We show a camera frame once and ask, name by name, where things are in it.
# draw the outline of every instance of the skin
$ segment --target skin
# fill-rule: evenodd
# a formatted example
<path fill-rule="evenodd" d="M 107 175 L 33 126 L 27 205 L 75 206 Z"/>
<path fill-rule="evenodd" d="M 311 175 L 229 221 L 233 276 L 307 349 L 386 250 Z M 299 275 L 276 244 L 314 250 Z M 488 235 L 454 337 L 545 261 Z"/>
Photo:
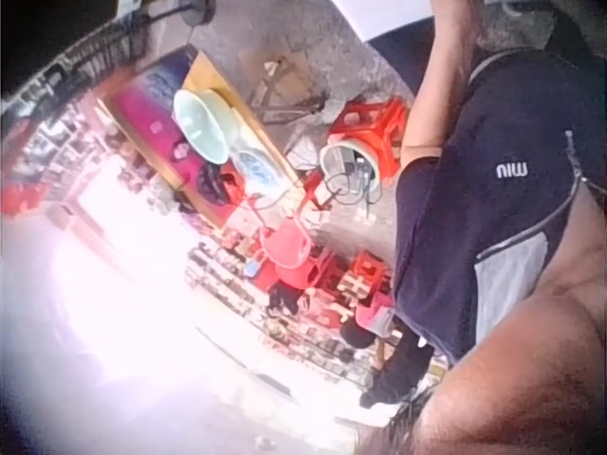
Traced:
<path fill-rule="evenodd" d="M 436 37 L 403 168 L 442 154 L 480 28 L 475 0 L 432 7 Z M 604 214 L 582 186 L 535 292 L 446 376 L 414 428 L 414 453 L 563 453 L 604 428 L 606 239 Z"/>

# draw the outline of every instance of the poster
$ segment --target poster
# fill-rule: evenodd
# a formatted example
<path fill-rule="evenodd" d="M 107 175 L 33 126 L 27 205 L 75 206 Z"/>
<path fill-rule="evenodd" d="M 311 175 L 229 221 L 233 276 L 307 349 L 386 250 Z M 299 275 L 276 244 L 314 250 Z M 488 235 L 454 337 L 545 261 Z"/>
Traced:
<path fill-rule="evenodd" d="M 160 168 L 171 168 L 173 173 L 178 174 L 179 182 L 191 191 L 198 192 L 196 175 L 204 159 L 193 150 L 187 159 L 179 162 L 171 159 L 175 147 L 185 140 L 173 120 L 173 98 L 196 56 L 197 51 L 186 46 L 162 57 L 110 95 L 104 104 L 125 131 L 134 131 L 145 142 L 145 150 L 160 158 L 150 162 L 160 165 L 155 167 L 161 174 L 164 172 Z M 124 122 L 128 123 L 128 128 L 122 124 Z M 210 221 L 219 228 L 236 209 L 234 205 L 215 205 L 205 201 L 206 209 L 212 213 Z"/>

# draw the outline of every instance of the tiled floor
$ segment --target tiled floor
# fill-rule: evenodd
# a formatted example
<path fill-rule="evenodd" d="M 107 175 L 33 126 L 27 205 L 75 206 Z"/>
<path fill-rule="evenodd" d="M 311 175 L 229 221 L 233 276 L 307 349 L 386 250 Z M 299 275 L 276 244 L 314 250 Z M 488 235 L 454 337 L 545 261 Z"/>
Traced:
<path fill-rule="evenodd" d="M 155 2 L 153 12 L 176 3 L 176 0 Z M 553 21 L 549 13 L 509 18 L 495 6 L 487 11 L 487 24 L 483 44 L 495 50 L 511 46 L 542 47 Z M 295 154 L 306 155 L 308 160 L 316 158 L 328 125 L 347 100 L 361 93 L 367 98 L 399 95 L 408 102 L 412 100 L 410 91 L 394 70 L 356 37 L 329 0 L 221 0 L 217 2 L 214 19 L 207 26 L 192 29 L 185 26 L 179 16 L 174 16 L 155 27 L 155 52 L 150 60 L 189 42 L 209 55 L 245 99 L 254 87 L 239 59 L 243 51 L 284 42 L 291 51 L 303 52 L 313 92 L 328 93 L 329 101 L 318 115 L 289 127 L 272 127 L 269 131 L 279 147 L 285 147 L 291 137 L 303 135 L 299 146 L 296 141 Z M 368 248 L 391 262 L 394 213 L 393 184 L 383 189 L 381 200 L 370 207 L 369 217 L 364 204 L 335 207 L 319 235 L 346 256 Z"/>

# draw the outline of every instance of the pink sign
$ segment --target pink sign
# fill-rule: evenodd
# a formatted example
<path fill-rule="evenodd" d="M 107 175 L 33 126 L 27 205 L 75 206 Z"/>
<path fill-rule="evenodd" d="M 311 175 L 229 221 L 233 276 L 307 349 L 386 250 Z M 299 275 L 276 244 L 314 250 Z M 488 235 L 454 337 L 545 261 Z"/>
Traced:
<path fill-rule="evenodd" d="M 205 160 L 189 146 L 174 122 L 173 98 L 185 81 L 196 53 L 195 49 L 184 47 L 161 58 L 111 97 L 112 109 L 120 112 L 120 117 L 129 122 L 131 128 L 193 191 L 197 191 L 196 177 Z M 184 147 L 187 150 L 185 157 L 175 159 Z M 231 204 L 214 204 L 205 194 L 201 195 L 209 209 L 223 222 L 236 209 Z"/>

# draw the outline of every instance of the white paper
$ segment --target white paper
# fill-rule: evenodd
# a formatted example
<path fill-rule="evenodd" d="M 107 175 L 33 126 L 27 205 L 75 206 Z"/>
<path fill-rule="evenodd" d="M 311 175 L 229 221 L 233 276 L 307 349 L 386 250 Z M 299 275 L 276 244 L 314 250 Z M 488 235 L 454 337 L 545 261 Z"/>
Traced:
<path fill-rule="evenodd" d="M 486 0 L 485 3 L 501 1 Z M 333 3 L 363 42 L 432 17 L 430 0 L 333 0 Z"/>

